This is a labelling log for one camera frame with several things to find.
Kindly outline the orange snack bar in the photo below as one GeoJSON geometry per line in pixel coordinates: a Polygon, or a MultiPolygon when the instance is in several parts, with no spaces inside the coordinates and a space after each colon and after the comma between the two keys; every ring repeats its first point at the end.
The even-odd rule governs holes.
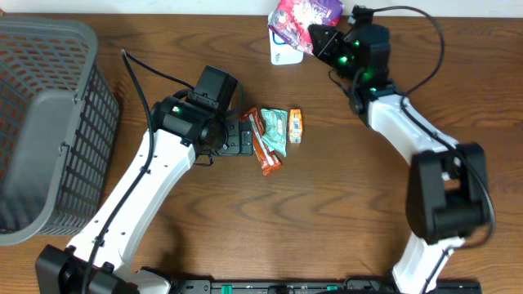
{"type": "Polygon", "coordinates": [[[282,167],[282,162],[274,151],[269,151],[268,146],[262,140],[265,134],[265,128],[262,125],[258,109],[256,107],[251,108],[243,115],[241,121],[243,123],[249,123],[252,128],[253,150],[261,164],[263,175],[268,176],[272,172],[279,170],[282,167]]]}

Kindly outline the teal snack packet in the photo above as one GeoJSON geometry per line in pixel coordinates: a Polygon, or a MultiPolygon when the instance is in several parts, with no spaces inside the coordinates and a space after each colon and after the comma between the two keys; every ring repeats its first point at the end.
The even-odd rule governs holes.
{"type": "Polygon", "coordinates": [[[276,151],[286,157],[288,113],[280,109],[262,109],[261,115],[266,123],[263,142],[269,151],[276,151]]]}

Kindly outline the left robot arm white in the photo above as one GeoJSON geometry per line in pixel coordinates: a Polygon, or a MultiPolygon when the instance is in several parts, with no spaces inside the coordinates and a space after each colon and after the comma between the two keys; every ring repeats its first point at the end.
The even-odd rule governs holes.
{"type": "Polygon", "coordinates": [[[172,280],[132,270],[137,248],[174,185],[200,156],[249,156],[253,131],[230,100],[177,93],[156,103],[152,130],[103,206],[64,250],[46,246],[35,269],[42,293],[171,293],[172,280]]]}

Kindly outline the purple snack package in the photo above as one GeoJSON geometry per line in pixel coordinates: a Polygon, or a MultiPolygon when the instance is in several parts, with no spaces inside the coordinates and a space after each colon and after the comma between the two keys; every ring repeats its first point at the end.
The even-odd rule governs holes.
{"type": "Polygon", "coordinates": [[[312,55],[310,25],[336,26],[344,11],[340,0],[280,0],[267,27],[297,51],[312,55]]]}

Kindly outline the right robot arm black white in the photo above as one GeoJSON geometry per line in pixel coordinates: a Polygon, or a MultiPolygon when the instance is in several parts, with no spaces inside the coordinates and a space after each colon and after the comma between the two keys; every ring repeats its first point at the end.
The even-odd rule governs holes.
{"type": "Polygon", "coordinates": [[[405,215],[411,229],[400,260],[391,270],[392,289],[429,293],[451,255],[469,249],[467,238],[494,224],[485,153],[461,144],[431,125],[389,77],[389,30],[358,24],[348,33],[327,25],[308,28],[313,54],[331,66],[354,114],[385,137],[409,164],[405,215]]]}

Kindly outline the small orange white packet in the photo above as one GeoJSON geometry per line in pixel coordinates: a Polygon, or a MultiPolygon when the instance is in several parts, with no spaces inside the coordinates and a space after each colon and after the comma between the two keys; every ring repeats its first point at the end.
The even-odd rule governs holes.
{"type": "Polygon", "coordinates": [[[292,144],[299,144],[302,141],[303,123],[302,111],[291,109],[289,112],[288,138],[292,144]]]}

